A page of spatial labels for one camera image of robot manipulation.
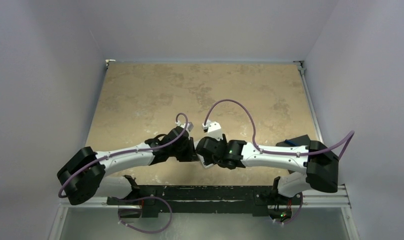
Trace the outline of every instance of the white wall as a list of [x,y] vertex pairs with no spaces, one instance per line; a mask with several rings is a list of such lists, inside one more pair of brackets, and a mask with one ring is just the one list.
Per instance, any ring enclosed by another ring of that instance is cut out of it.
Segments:
[[104,59],[73,0],[0,0],[0,240],[45,239]]
[[404,0],[340,0],[305,63],[325,142],[355,130],[340,173],[361,238],[404,239]]
[[297,61],[337,0],[79,0],[104,57]]

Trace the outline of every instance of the purple cable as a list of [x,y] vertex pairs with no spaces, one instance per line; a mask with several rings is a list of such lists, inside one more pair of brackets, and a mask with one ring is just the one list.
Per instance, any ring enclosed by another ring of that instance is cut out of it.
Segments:
[[[178,134],[178,136],[177,136],[176,138],[174,138],[174,139],[173,139],[172,141],[170,141],[170,142],[167,142],[166,144],[163,144],[163,145],[160,145],[160,146],[156,146],[156,147],[152,147],[152,148],[142,148],[142,149],[139,149],[138,151],[141,151],[141,152],[142,152],[142,151],[151,151],[151,150],[161,149],[161,148],[167,147],[167,146],[169,146],[169,145],[175,143],[175,142],[184,134],[184,132],[185,132],[185,130],[187,129],[187,126],[188,126],[188,118],[187,118],[187,116],[186,116],[184,113],[182,113],[182,112],[180,112],[179,114],[177,114],[177,116],[175,117],[175,122],[178,122],[178,116],[179,116],[179,115],[184,116],[184,118],[186,119],[186,124],[184,125],[184,130],[182,130],[182,131],[180,132],[180,134]],[[124,150],[124,151],[119,151],[119,152],[116,152],[116,153],[111,154],[110,156],[103,156],[103,157],[101,157],[101,158],[98,158],[98,159],[96,159],[96,160],[90,162],[89,164],[83,166],[83,167],[80,168],[78,171],[76,171],[75,173],[73,173],[73,174],[63,183],[63,185],[60,187],[58,196],[59,196],[61,199],[66,198],[66,195],[62,195],[62,192],[63,192],[63,190],[65,190],[65,187],[72,181],[72,179],[73,179],[74,177],[76,177],[78,174],[82,173],[84,170],[88,169],[88,168],[91,167],[92,165],[94,165],[94,164],[96,164],[96,163],[98,163],[98,162],[100,162],[100,161],[102,161],[102,160],[106,160],[106,159],[108,159],[108,157],[114,157],[114,156],[118,156],[118,155],[122,155],[122,154],[134,153],[134,152],[136,152],[136,151],[137,151],[137,149],[129,149],[129,150]]]
[[[222,102],[232,102],[232,103],[235,103],[235,104],[239,105],[239,106],[246,112],[246,114],[248,115],[248,117],[249,117],[249,119],[250,119],[250,122],[252,123],[252,128],[253,128],[252,143],[253,143],[253,146],[254,146],[258,151],[263,152],[263,153],[266,153],[266,154],[297,156],[297,153],[294,153],[294,152],[282,152],[282,151],[267,151],[267,150],[261,150],[261,149],[259,148],[258,144],[256,144],[256,141],[255,141],[256,127],[255,127],[255,122],[253,121],[252,115],[250,115],[250,113],[249,113],[249,111],[247,110],[247,108],[245,108],[245,107],[244,107],[241,103],[239,103],[238,101],[235,101],[235,100],[232,100],[232,99],[223,99],[223,100],[219,100],[219,101],[217,101],[216,103],[214,103],[214,105],[211,107],[211,109],[208,111],[208,114],[206,115],[205,122],[203,123],[204,125],[206,125],[206,123],[208,122],[209,115],[211,114],[211,112],[212,112],[212,110],[214,109],[214,107],[217,106],[219,103],[222,103]],[[333,146],[331,146],[331,147],[328,147],[328,148],[326,148],[326,149],[322,149],[322,150],[319,150],[319,151],[303,152],[303,153],[300,153],[300,156],[313,156],[313,155],[323,154],[323,153],[329,152],[329,151],[331,151],[331,150],[333,150],[333,149],[339,147],[340,145],[346,143],[346,144],[343,146],[343,149],[342,149],[342,151],[341,151],[340,154],[339,154],[339,159],[340,159],[340,158],[342,157],[343,153],[345,152],[346,147],[348,146],[348,144],[349,144],[350,140],[352,139],[354,133],[355,133],[355,131],[353,131],[353,130],[350,131],[350,132],[348,133],[348,135],[346,135],[346,137],[345,137],[344,139],[342,139],[340,142],[336,143],[335,145],[333,145]]]
[[300,193],[300,204],[299,204],[299,208],[297,209],[297,211],[295,212],[295,214],[292,215],[292,217],[289,219],[289,221],[283,222],[283,224],[288,224],[291,221],[293,221],[300,213],[300,210],[302,209],[302,205],[303,205],[303,194]]
[[162,198],[160,198],[160,197],[157,197],[157,196],[145,196],[145,197],[141,197],[141,198],[137,198],[137,199],[133,199],[133,200],[124,200],[124,199],[118,199],[118,198],[115,198],[115,199],[116,199],[116,200],[119,200],[119,201],[122,201],[122,202],[128,202],[128,203],[130,203],[130,202],[136,202],[136,201],[141,201],[141,200],[145,200],[145,199],[157,199],[157,200],[163,202],[163,203],[168,207],[168,209],[169,209],[169,213],[170,213],[170,214],[169,214],[169,220],[168,220],[168,222],[166,223],[166,225],[165,225],[163,228],[161,228],[161,229],[159,229],[159,230],[155,230],[155,231],[142,230],[142,229],[139,229],[139,228],[136,228],[136,227],[134,227],[134,226],[129,225],[128,223],[124,222],[124,221],[121,219],[121,215],[120,215],[119,210],[118,210],[118,219],[119,219],[119,222],[122,223],[122,224],[123,224],[124,226],[126,226],[126,227],[129,227],[129,228],[131,228],[131,229],[134,229],[134,230],[139,231],[139,232],[144,233],[144,234],[157,234],[157,233],[160,233],[160,232],[164,231],[166,228],[168,228],[169,225],[170,225],[171,222],[172,222],[172,208],[171,208],[171,206],[168,204],[167,201],[165,201],[164,199],[162,199]]

